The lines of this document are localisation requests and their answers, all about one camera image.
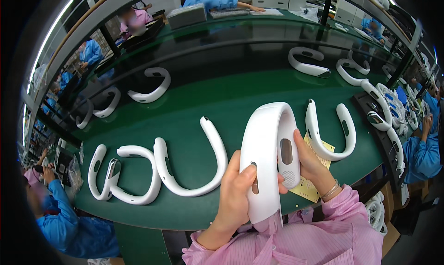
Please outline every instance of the blue uniform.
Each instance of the blue uniform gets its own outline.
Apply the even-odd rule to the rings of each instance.
[[[416,89],[421,90],[421,88],[422,88],[422,85],[417,83]],[[438,100],[436,98],[434,98],[433,96],[431,96],[428,91],[426,92],[426,94],[424,96],[424,101],[429,105],[430,113],[433,115],[433,125],[432,125],[432,129],[430,129],[430,133],[435,133],[436,130],[438,129],[438,121],[439,121],[439,117],[440,117],[441,107],[438,104]],[[419,125],[419,129],[421,129],[421,131],[422,131],[422,122]]]
[[[377,25],[378,29],[372,30],[372,32],[367,31],[366,28],[371,29],[370,28],[370,22],[374,22]],[[376,19],[374,19],[374,18],[372,18],[372,19],[363,18],[362,21],[361,21],[361,26],[362,26],[361,30],[363,30],[368,35],[372,35],[375,38],[377,38],[378,40],[382,39],[382,35],[381,35],[382,34],[381,33],[382,32],[381,31],[382,24],[379,21],[377,21]]]
[[[203,3],[205,5],[205,11],[207,13],[209,13],[213,8],[223,10],[237,7],[237,0],[185,0],[182,7],[187,7],[198,3]]]
[[[85,51],[81,52],[79,57],[82,62],[88,62],[88,67],[90,67],[93,63],[103,59],[102,48],[97,41],[88,40]]]
[[[424,181],[440,172],[442,165],[440,164],[438,133],[430,134],[427,142],[419,137],[410,137],[402,147],[408,161],[405,183]]]
[[[117,257],[119,245],[110,221],[99,218],[77,217],[69,204],[60,180],[48,185],[53,194],[51,209],[58,215],[45,215],[37,219],[37,224],[49,243],[57,250],[77,258]]]

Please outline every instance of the metal bar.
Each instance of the metal bar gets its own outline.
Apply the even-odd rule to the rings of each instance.
[[[41,109],[37,111],[37,118],[41,120],[43,124],[45,124],[49,129],[57,133],[63,140],[69,142],[71,145],[80,148],[82,143],[81,140],[74,137],[71,133],[63,129],[60,125],[58,125],[55,121],[53,121],[47,114],[45,114]]]
[[[387,88],[391,88],[392,85],[398,81],[399,77],[401,76],[402,72],[405,70],[405,68],[410,63],[411,59],[413,57],[413,53],[410,50],[407,50],[404,57],[402,58],[401,62],[399,63],[398,68],[396,68],[395,73],[392,75],[392,77],[387,81]]]
[[[332,0],[325,0],[324,11],[322,12],[321,25],[327,24],[327,18],[329,18],[330,6]]]
[[[105,38],[105,40],[107,41],[107,43],[110,46],[111,50],[113,51],[114,56],[119,57],[120,56],[120,50],[115,45],[115,42],[112,39],[111,34],[109,33],[109,31],[106,28],[106,26],[103,25],[99,29],[100,29],[100,32],[102,32],[102,35]]]

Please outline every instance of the finger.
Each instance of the finger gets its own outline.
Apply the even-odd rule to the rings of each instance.
[[[234,192],[238,195],[245,195],[256,179],[257,170],[255,165],[249,165],[233,181]]]

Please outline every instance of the paper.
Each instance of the paper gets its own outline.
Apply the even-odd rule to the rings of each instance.
[[[252,14],[252,15],[283,15],[277,9],[265,9],[265,12],[250,11],[250,14]]]
[[[310,148],[312,148],[310,145],[310,142],[308,140],[307,133],[305,134],[304,141],[307,143],[307,145]],[[322,141],[322,144],[325,146],[326,149],[328,149],[331,152],[334,152],[334,146],[327,144],[325,141]],[[320,162],[324,166],[326,166],[328,169],[330,168],[331,161],[325,160],[325,159],[319,157],[317,154],[316,154],[316,156],[318,157],[318,159],[320,160]],[[305,179],[302,176],[301,176],[301,181],[299,182],[299,184],[289,191],[291,191],[292,193],[295,193],[296,195],[300,195],[301,197],[306,198],[309,201],[313,201],[314,203],[317,203],[319,200],[319,192],[316,190],[313,183],[311,183],[310,180]]]

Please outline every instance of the black tray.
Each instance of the black tray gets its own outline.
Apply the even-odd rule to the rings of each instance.
[[[405,169],[404,173],[401,175],[401,177],[399,177],[399,174],[401,172],[396,169],[396,150],[393,147],[393,144],[389,139],[387,132],[379,131],[367,120],[367,113],[370,111],[375,111],[370,107],[371,103],[374,103],[378,106],[378,111],[376,112],[381,116],[381,118],[384,118],[382,108],[379,106],[379,104],[377,104],[377,101],[374,100],[373,97],[371,97],[367,92],[358,93],[352,96],[351,100],[356,107],[356,110],[361,115],[361,118],[365,121],[367,125],[369,125],[369,132],[373,135],[373,139],[375,140],[379,152],[381,153],[382,161],[384,162],[390,180],[392,192],[396,193],[401,189],[401,184],[404,182],[405,175],[408,172],[408,162],[407,157],[405,156],[405,152],[401,147],[400,150],[404,154]]]

